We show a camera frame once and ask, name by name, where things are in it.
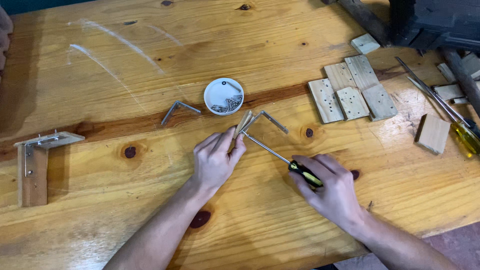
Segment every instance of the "screwdriver shaft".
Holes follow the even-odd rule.
[[[252,141],[256,142],[258,145],[260,145],[261,147],[265,148],[265,150],[267,150],[268,152],[270,152],[270,153],[274,154],[274,155],[275,155],[277,158],[279,158],[279,159],[281,159],[281,160],[285,161],[285,162],[286,162],[288,165],[290,165],[290,161],[288,161],[288,160],[287,160],[287,159],[285,159],[284,157],[282,157],[282,156],[278,155],[278,154],[277,154],[277,153],[275,153],[275,152],[274,152],[272,149],[268,148],[268,147],[267,147],[267,146],[265,146],[263,143],[261,143],[261,142],[257,141],[257,140],[256,140],[254,137],[252,137],[252,136],[248,135],[248,134],[247,134],[245,131],[243,131],[243,130],[242,130],[242,132],[243,132],[243,134],[245,134],[245,136],[247,136],[247,138],[249,138],[250,140],[252,140]]]

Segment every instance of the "screwdriver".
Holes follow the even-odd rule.
[[[399,58],[395,57],[400,64],[412,75],[412,77],[417,81],[421,86],[420,89],[423,90],[428,96],[432,97],[440,107],[442,107],[445,112],[448,114],[450,119],[452,119],[453,123],[450,127],[455,130],[460,137],[462,143],[473,153],[476,155],[480,155],[480,139],[477,135],[475,135],[475,131],[478,129],[475,122],[470,119],[463,118],[458,112],[456,112],[450,105],[448,105],[437,93],[433,92],[433,90],[428,87],[422,80],[420,80],[413,71]]]
[[[285,161],[285,163],[288,164],[288,170],[291,171],[291,172],[296,172],[298,174],[300,174],[303,179],[305,179],[305,181],[307,183],[309,183],[311,186],[313,187],[321,187],[323,186],[324,184],[322,183],[322,181],[320,181],[318,179],[318,177],[315,176],[315,174],[313,174],[312,171],[310,171],[309,169],[305,168],[304,166],[301,166],[298,164],[298,162],[296,161],[289,161],[288,159],[278,155],[277,153],[275,153],[272,149],[268,148],[267,146],[265,146],[263,143],[257,141],[254,137],[248,135],[245,131],[243,131],[243,134],[245,134],[245,136],[247,136],[247,138],[249,138],[250,140],[254,141],[255,143],[257,143],[258,145],[260,145],[261,147],[265,148],[268,152],[274,154],[277,158]]]

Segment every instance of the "wooden workbench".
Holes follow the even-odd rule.
[[[387,0],[365,2],[388,18]],[[246,109],[266,110],[290,130],[267,119],[249,130],[281,155],[330,153],[358,169],[360,204],[372,202],[374,214],[402,229],[422,237],[480,220],[477,156],[453,132],[439,156],[413,143],[421,116],[442,114],[394,56],[427,84],[446,84],[436,53],[368,54],[399,114],[321,125],[306,83],[357,55],[349,42],[365,33],[340,6],[163,3],[98,0],[13,17],[0,90],[3,269],[102,268],[192,174],[195,144],[238,123]],[[240,10],[245,3],[251,8]],[[206,85],[219,77],[246,93],[231,116],[215,116],[203,103]],[[176,100],[203,114],[180,109],[162,127]],[[50,151],[48,205],[18,208],[13,144],[54,129],[86,140]],[[284,162],[245,143],[233,175],[204,207],[210,221],[187,231],[170,269],[308,269],[367,252],[304,202]],[[136,155],[128,159],[130,146]]]

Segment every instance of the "hand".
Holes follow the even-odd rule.
[[[319,154],[311,159],[306,156],[292,158],[310,169],[324,184],[313,191],[302,176],[296,172],[289,173],[307,203],[351,234],[362,223],[365,211],[357,201],[352,173],[328,155]]]
[[[224,133],[213,133],[193,149],[195,172],[191,180],[201,188],[215,193],[232,175],[233,168],[247,150],[243,134],[240,134],[235,139],[235,147],[228,153],[235,127],[228,128]]]

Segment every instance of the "yellow and black screwdriver handle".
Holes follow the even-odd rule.
[[[313,187],[321,187],[321,186],[324,185],[322,183],[322,181],[320,181],[320,179],[318,179],[318,177],[316,177],[315,174],[313,174],[312,171],[310,171],[309,169],[299,165],[294,160],[292,162],[290,162],[290,165],[288,166],[288,170],[291,171],[291,172],[296,172],[296,173],[300,174],[301,176],[303,176],[305,181],[307,181],[307,183],[309,183]]]

